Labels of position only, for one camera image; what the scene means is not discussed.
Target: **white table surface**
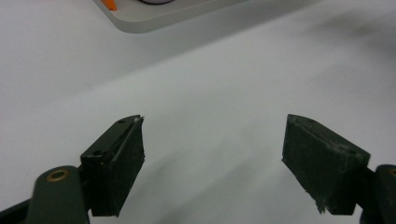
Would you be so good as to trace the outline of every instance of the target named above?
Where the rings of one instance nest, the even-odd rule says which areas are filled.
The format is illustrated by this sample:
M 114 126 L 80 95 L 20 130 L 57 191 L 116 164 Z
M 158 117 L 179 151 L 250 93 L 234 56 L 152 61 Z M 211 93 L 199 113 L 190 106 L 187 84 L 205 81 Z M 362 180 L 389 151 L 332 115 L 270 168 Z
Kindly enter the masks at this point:
M 0 210 L 117 119 L 146 162 L 120 217 L 91 223 L 358 223 L 320 215 L 280 161 L 286 116 L 396 163 L 396 2 L 250 0 L 142 35 L 90 0 L 0 7 Z

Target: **white tray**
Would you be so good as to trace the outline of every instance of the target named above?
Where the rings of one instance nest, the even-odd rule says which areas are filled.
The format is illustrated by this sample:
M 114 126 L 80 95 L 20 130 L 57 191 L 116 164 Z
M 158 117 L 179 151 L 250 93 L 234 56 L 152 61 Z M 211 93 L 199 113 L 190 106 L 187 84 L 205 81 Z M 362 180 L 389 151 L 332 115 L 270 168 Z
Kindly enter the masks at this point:
M 101 0 L 93 1 L 123 32 L 144 33 L 247 0 L 175 0 L 164 5 L 115 0 L 116 11 L 108 10 Z

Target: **mounting hole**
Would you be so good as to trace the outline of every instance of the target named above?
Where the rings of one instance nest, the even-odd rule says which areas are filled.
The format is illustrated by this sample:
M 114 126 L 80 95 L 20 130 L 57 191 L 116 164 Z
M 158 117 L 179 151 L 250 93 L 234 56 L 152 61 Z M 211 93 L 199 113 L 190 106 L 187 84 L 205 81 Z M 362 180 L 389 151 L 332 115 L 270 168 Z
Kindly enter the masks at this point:
M 170 3 L 174 0 L 141 0 L 141 1 L 149 5 L 163 5 L 166 3 Z
M 57 182 L 65 179 L 69 175 L 67 170 L 56 170 L 49 175 L 47 175 L 47 181 L 49 182 Z
M 396 177 L 396 168 L 389 169 L 389 172 L 390 172 L 391 175 Z
M 102 150 L 95 150 L 93 153 L 93 156 L 101 156 L 103 154 Z

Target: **screw hole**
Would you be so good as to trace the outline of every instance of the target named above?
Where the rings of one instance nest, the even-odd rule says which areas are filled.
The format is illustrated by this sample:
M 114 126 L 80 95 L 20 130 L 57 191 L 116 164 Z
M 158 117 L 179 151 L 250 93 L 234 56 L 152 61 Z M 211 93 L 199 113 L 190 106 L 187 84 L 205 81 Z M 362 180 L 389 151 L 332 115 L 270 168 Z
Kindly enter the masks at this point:
M 57 170 L 57 171 L 50 173 L 47 176 L 47 181 L 57 182 L 57 181 L 65 179 L 68 175 L 69 175 L 69 172 L 67 170 Z
M 102 150 L 96 150 L 92 154 L 93 154 L 93 156 L 101 156 L 103 154 L 103 151 Z

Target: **orange object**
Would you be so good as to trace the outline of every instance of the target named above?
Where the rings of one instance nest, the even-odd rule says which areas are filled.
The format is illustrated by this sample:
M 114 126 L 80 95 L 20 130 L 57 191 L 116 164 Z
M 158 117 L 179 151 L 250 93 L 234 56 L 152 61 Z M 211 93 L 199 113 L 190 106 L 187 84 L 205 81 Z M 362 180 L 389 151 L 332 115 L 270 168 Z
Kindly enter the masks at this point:
M 117 6 L 114 0 L 102 0 L 103 4 L 111 11 L 117 11 Z

